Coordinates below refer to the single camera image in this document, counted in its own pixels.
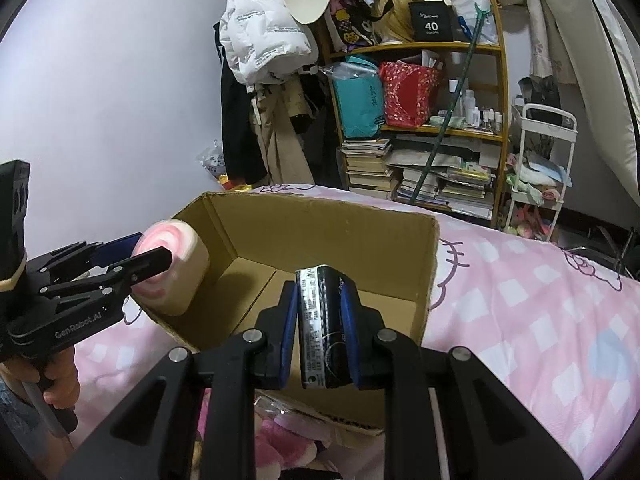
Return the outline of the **person's left hand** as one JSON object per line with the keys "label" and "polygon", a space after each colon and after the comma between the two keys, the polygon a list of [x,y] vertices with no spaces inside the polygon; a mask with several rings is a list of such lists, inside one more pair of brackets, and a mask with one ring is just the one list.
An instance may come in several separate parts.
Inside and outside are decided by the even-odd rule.
{"label": "person's left hand", "polygon": [[[43,374],[52,382],[42,394],[44,402],[58,410],[73,408],[80,393],[75,348],[70,347],[51,356]],[[36,384],[40,381],[40,374],[32,362],[20,356],[14,356],[1,364],[1,377],[8,388],[26,402],[29,402],[29,397],[24,382]]]}

